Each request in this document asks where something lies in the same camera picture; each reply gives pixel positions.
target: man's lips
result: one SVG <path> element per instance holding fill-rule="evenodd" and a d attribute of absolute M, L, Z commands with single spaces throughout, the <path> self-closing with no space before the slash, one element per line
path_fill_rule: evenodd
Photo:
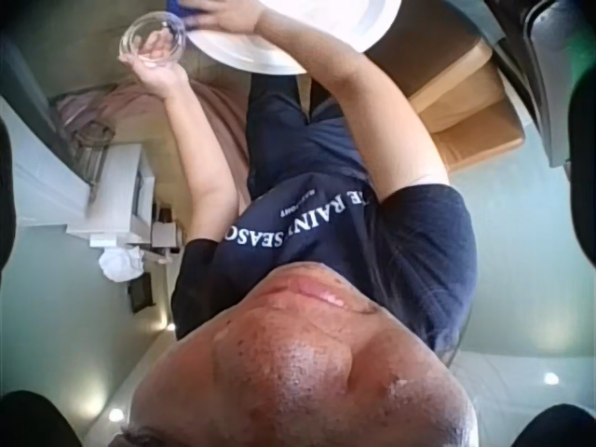
<path fill-rule="evenodd" d="M 262 290 L 257 291 L 255 297 L 265 297 L 283 292 L 315 299 L 352 312 L 369 314 L 375 310 L 372 303 L 366 298 L 354 296 L 352 291 L 326 284 L 308 275 L 295 273 L 287 276 L 282 275 L 279 278 L 272 278 Z"/>

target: clear glass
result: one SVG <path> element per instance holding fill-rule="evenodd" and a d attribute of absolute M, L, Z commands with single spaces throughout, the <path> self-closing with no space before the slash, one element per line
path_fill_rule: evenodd
<path fill-rule="evenodd" d="M 163 29 L 168 29 L 172 34 L 169 51 L 159 59 L 150 55 L 139 55 L 139 59 L 150 67 L 178 62 L 186 45 L 186 29 L 178 16 L 166 11 L 150 12 L 136 19 L 120 40 L 120 54 L 138 54 L 139 48 L 143 47 L 149 35 Z"/>

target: white plate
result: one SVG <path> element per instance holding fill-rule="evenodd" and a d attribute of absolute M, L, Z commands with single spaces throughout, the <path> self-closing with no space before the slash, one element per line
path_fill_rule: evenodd
<path fill-rule="evenodd" d="M 360 52 L 385 35 L 401 6 L 401 0 L 261 1 L 287 16 L 339 37 Z M 305 72 L 287 53 L 257 36 L 193 31 L 188 38 L 215 60 L 239 70 L 266 75 Z"/>

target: recessed light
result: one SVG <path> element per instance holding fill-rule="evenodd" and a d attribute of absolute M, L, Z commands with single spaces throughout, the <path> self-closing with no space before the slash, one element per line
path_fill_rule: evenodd
<path fill-rule="evenodd" d="M 554 372 L 547 372 L 546 374 L 544 374 L 544 383 L 547 385 L 558 385 L 559 376 Z"/>
<path fill-rule="evenodd" d="M 110 410 L 110 413 L 108 414 L 108 418 L 112 422 L 124 421 L 124 412 L 122 410 L 120 410 L 119 408 L 114 408 L 114 409 Z"/>

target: man's arm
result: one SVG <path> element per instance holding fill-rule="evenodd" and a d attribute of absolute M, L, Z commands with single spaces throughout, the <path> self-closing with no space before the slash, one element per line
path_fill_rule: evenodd
<path fill-rule="evenodd" d="M 182 0 L 191 24 L 255 33 L 293 56 L 340 103 L 380 200 L 416 184 L 448 183 L 427 129 L 394 82 L 364 55 L 258 0 Z"/>
<path fill-rule="evenodd" d="M 152 33 L 140 53 L 151 53 L 156 58 L 170 39 L 167 30 Z M 123 56 L 121 61 L 164 101 L 192 200 L 189 240 L 221 242 L 237 218 L 237 189 L 188 75 L 178 64 L 147 67 L 134 56 Z"/>

